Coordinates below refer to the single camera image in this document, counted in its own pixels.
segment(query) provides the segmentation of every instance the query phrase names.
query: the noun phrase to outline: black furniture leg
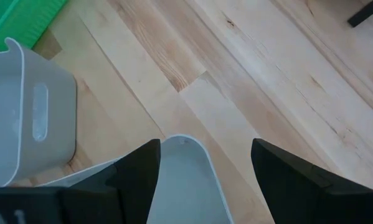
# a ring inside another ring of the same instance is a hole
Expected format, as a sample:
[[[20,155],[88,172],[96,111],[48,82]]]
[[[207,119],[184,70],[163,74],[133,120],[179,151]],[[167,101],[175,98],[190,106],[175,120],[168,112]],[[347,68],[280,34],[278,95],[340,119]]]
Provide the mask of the black furniture leg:
[[[276,224],[373,224],[373,190],[262,139],[251,151],[255,177]]]
[[[348,20],[348,23],[352,27],[358,26],[361,22],[365,21],[371,15],[373,15],[373,1],[367,4],[363,9],[357,12],[354,16],[352,16]]]

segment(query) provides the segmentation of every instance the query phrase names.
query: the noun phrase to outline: white plastic bin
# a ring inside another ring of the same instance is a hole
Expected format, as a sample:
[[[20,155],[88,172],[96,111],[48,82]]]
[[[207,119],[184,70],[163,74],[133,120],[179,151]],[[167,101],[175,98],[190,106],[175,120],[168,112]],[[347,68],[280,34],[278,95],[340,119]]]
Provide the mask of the white plastic bin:
[[[75,150],[73,76],[5,40],[0,52],[0,186],[68,162]]]

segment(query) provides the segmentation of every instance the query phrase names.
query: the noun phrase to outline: light wood floor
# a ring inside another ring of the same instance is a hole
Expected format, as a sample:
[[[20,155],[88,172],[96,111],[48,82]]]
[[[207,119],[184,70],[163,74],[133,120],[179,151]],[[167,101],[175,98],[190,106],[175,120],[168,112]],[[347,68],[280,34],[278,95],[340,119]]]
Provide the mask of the light wood floor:
[[[373,17],[346,23],[363,5],[70,0],[35,50],[77,80],[77,153],[20,184],[184,133],[208,148],[235,223],[273,223],[253,138],[373,188]]]

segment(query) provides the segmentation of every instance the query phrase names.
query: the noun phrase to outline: black object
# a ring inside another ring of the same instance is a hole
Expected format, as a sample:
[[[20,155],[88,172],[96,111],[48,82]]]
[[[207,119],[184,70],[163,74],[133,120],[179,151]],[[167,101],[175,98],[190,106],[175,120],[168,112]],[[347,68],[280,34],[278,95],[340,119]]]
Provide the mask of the black object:
[[[353,15],[349,20],[348,23],[352,27],[358,26],[361,22],[365,21],[367,18],[369,18],[371,15],[373,15],[373,1],[371,1],[369,4],[367,4],[363,9],[361,9],[358,13]]]
[[[373,190],[262,139],[251,151],[272,217],[282,223],[373,223]]]
[[[153,139],[70,188],[0,188],[0,223],[146,223],[159,165]]]

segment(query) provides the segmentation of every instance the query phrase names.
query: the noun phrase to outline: green plastic object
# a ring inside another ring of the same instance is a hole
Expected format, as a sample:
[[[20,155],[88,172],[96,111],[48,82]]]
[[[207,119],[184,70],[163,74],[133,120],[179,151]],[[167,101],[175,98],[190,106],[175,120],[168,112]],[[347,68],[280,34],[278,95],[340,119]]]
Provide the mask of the green plastic object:
[[[31,48],[67,0],[0,0],[0,51],[6,37]]]

